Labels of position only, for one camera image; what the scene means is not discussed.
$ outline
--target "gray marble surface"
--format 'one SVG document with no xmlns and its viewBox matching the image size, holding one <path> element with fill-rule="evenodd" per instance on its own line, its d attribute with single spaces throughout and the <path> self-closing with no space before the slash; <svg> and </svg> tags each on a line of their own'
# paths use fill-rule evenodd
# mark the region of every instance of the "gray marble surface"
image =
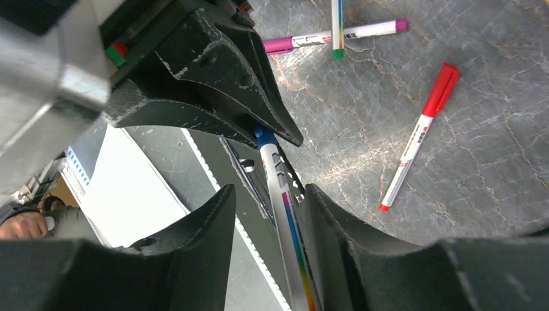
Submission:
<svg viewBox="0 0 549 311">
<path fill-rule="evenodd" d="M 253 0 L 263 38 L 330 29 L 329 0 Z M 407 17 L 402 34 L 272 57 L 305 136 L 283 143 L 306 183 L 375 227 L 426 244 L 549 220 L 549 10 L 542 0 L 345 0 L 346 27 Z M 440 66 L 462 76 L 391 210 L 379 202 Z"/>
</svg>

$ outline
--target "red marker cap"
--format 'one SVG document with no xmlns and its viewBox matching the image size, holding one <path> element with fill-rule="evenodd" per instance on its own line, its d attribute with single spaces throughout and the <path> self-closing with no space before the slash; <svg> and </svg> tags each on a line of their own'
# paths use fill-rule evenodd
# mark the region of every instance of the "red marker cap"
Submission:
<svg viewBox="0 0 549 311">
<path fill-rule="evenodd" d="M 114 41 L 112 43 L 112 46 L 118 51 L 118 53 L 121 55 L 121 57 L 125 57 L 128 53 L 128 47 L 125 46 L 123 43 Z"/>
<path fill-rule="evenodd" d="M 454 65 L 443 63 L 421 114 L 434 118 L 444 108 L 459 77 L 460 71 Z"/>
</svg>

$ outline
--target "screw hole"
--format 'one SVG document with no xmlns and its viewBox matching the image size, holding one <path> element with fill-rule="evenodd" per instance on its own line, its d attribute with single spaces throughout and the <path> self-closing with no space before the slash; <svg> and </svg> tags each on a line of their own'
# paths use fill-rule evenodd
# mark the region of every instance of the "screw hole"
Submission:
<svg viewBox="0 0 549 311">
<path fill-rule="evenodd" d="M 242 88 L 247 89 L 248 87 L 251 87 L 254 84 L 254 79 L 251 75 L 244 75 L 240 79 L 238 79 L 238 85 Z"/>
<path fill-rule="evenodd" d="M 240 165 L 242 165 L 242 168 L 246 173 L 253 172 L 255 170 L 255 162 L 252 159 L 241 159 Z"/>
<path fill-rule="evenodd" d="M 204 68 L 204 67 L 207 67 L 211 64 L 213 64 L 214 62 L 216 62 L 216 55 L 213 54 L 213 55 L 206 55 L 199 63 L 198 63 L 198 66 L 200 68 Z"/>
</svg>

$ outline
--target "pink marker cap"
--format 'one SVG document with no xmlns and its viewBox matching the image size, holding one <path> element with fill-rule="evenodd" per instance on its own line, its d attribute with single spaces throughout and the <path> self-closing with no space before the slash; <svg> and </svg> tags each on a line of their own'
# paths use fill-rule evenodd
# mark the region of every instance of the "pink marker cap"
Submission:
<svg viewBox="0 0 549 311">
<path fill-rule="evenodd" d="M 405 18 L 398 18 L 395 22 L 396 32 L 402 32 L 408 30 L 408 20 Z"/>
<path fill-rule="evenodd" d="M 265 51 L 268 55 L 287 53 L 293 50 L 293 45 L 291 44 L 292 37 L 284 37 L 278 39 L 270 39 L 263 41 L 263 46 L 265 46 Z"/>
</svg>

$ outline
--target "person's hand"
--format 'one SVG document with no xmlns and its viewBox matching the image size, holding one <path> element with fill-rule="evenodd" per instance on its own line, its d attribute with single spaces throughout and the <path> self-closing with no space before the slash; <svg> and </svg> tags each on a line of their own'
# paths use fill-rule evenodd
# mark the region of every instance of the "person's hand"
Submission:
<svg viewBox="0 0 549 311">
<path fill-rule="evenodd" d="M 23 212 L 0 225 L 0 238 L 41 238 L 48 233 L 46 219 L 39 212 Z"/>
</svg>

